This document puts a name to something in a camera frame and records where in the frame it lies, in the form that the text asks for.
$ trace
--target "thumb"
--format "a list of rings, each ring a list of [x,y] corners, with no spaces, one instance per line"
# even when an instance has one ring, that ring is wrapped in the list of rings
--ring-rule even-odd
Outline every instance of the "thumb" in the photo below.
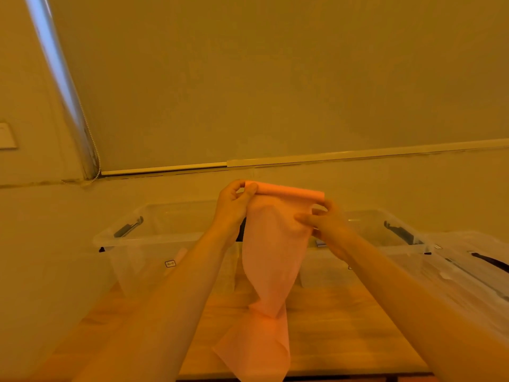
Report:
[[[318,228],[318,224],[320,223],[320,216],[315,216],[314,214],[297,213],[293,218],[301,224],[309,225],[314,228]]]
[[[250,186],[246,187],[244,189],[244,192],[240,195],[238,198],[238,201],[243,203],[244,205],[247,205],[253,196],[256,194],[256,191],[258,190],[258,185],[255,183],[252,183]]]

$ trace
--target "beige wall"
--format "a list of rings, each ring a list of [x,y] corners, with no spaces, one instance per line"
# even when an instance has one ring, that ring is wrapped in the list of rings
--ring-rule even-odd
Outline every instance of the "beige wall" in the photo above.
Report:
[[[506,0],[49,0],[104,170],[509,138]]]
[[[509,150],[101,179],[0,190],[0,377],[24,376],[114,281],[92,237],[145,203],[214,199],[245,177],[324,190],[347,210],[385,208],[421,231],[509,242]]]
[[[0,121],[18,149],[0,150],[0,185],[82,178],[60,99],[24,0],[0,0]]]

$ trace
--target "hand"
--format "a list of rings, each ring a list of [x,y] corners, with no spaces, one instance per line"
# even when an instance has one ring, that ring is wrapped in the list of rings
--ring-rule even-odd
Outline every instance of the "hand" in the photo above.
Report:
[[[236,180],[226,186],[217,198],[216,213],[212,223],[212,230],[222,234],[226,239],[225,249],[229,248],[237,239],[240,224],[247,212],[247,204],[255,195],[258,185],[252,183],[243,193],[237,191],[244,187],[245,180]]]
[[[313,214],[297,213],[294,218],[304,225],[313,227],[313,236],[324,241],[334,255],[346,261],[345,242],[350,236],[355,235],[355,232],[334,201],[326,199],[319,205],[323,205],[327,211],[313,209]]]

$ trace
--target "pink paper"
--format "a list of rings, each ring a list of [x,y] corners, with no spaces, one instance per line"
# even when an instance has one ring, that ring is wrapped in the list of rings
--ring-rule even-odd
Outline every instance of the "pink paper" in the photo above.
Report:
[[[246,187],[252,182],[246,181]],[[312,229],[295,213],[311,213],[324,194],[257,182],[247,207],[242,247],[244,271],[259,300],[214,347],[242,382],[280,382],[290,364],[286,300]]]

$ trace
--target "wooden table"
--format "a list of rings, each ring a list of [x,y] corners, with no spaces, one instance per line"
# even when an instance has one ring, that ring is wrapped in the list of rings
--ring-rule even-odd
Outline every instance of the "wooden table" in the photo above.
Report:
[[[292,355],[289,376],[429,372],[352,271],[340,287],[302,288],[287,299]],[[211,347],[246,311],[256,294],[239,260],[236,290],[209,297],[179,379],[234,377]],[[137,308],[115,286],[73,329],[31,380],[70,380]]]

